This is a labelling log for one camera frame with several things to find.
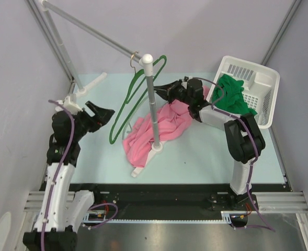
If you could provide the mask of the green t shirt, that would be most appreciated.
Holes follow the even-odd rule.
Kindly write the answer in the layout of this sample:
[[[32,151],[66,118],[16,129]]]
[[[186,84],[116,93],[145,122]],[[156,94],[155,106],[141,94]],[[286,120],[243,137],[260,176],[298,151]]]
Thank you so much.
[[[244,81],[236,80],[227,74],[223,74],[217,84],[222,88],[224,94],[219,87],[213,91],[212,102],[219,109],[225,110],[230,113],[244,115],[251,113],[254,116],[257,112],[250,108],[247,102],[244,101],[242,92],[244,91]]]

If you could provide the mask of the light green wire hanger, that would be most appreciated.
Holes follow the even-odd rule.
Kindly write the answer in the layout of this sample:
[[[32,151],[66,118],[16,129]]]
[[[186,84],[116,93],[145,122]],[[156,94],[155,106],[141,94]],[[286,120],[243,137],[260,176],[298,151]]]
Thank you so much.
[[[131,112],[130,118],[127,120],[126,125],[122,129],[122,140],[124,140],[132,131],[134,125],[134,118],[138,110],[143,106],[146,99],[143,99],[135,108],[133,112]]]

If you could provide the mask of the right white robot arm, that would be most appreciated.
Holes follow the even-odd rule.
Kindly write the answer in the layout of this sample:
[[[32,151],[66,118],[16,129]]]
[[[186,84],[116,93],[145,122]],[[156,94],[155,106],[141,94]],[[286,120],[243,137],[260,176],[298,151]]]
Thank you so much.
[[[232,194],[228,205],[239,210],[246,204],[245,194],[250,193],[254,163],[265,148],[265,140],[251,113],[237,115],[219,109],[204,97],[201,78],[174,81],[155,86],[154,91],[165,101],[178,100],[188,105],[191,117],[199,122],[216,127],[225,132],[227,147],[234,159],[233,176],[230,182]]]

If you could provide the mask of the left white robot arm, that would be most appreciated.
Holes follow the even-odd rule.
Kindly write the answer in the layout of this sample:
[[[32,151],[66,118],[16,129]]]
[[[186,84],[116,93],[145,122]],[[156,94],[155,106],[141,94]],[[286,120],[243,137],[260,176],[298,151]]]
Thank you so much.
[[[23,244],[28,250],[75,250],[77,232],[89,208],[96,209],[102,196],[95,191],[80,190],[71,204],[67,196],[77,159],[79,141],[98,131],[114,115],[114,110],[98,107],[87,101],[85,109],[70,111],[59,105],[51,118],[53,133],[47,151],[47,183],[37,221],[30,232],[24,233]]]

